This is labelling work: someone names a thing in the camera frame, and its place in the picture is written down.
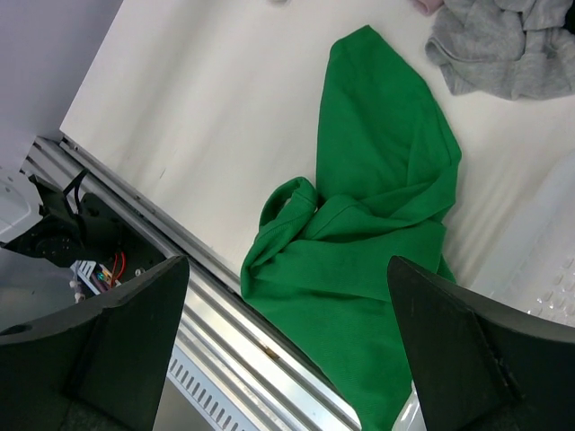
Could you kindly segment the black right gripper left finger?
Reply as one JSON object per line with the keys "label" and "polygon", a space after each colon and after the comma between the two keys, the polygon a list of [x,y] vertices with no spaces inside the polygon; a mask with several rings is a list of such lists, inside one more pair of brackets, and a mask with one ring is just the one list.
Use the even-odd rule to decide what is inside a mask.
{"label": "black right gripper left finger", "polygon": [[190,277],[171,257],[1,332],[3,430],[150,430]]}

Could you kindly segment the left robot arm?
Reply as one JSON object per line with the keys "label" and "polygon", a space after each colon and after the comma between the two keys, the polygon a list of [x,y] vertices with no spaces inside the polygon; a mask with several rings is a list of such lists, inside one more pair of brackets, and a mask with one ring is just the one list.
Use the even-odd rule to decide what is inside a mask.
{"label": "left robot arm", "polygon": [[1,168],[1,243],[28,232],[41,219],[37,187],[21,172]]}

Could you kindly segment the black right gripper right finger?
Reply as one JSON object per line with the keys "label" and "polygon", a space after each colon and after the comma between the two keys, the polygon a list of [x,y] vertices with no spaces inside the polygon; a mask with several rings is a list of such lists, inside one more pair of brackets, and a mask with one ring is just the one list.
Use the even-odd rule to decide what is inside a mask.
{"label": "black right gripper right finger", "polygon": [[572,430],[574,330],[403,257],[387,280],[428,430]]}

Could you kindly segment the green tank top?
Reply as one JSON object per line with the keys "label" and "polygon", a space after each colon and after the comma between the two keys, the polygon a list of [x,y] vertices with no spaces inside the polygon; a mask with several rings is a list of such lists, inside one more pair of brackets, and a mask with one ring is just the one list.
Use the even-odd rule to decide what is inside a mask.
{"label": "green tank top", "polygon": [[462,154],[426,82],[372,28],[331,49],[316,175],[279,186],[241,267],[243,300],[323,372],[365,430],[411,393],[387,266],[445,278],[443,220]]}

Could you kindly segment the grey tank top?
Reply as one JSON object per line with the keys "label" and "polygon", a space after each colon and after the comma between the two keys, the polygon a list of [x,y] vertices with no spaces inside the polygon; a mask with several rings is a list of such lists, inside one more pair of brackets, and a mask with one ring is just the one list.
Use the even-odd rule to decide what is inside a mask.
{"label": "grey tank top", "polygon": [[571,1],[446,1],[425,53],[454,95],[514,101],[574,93]]}

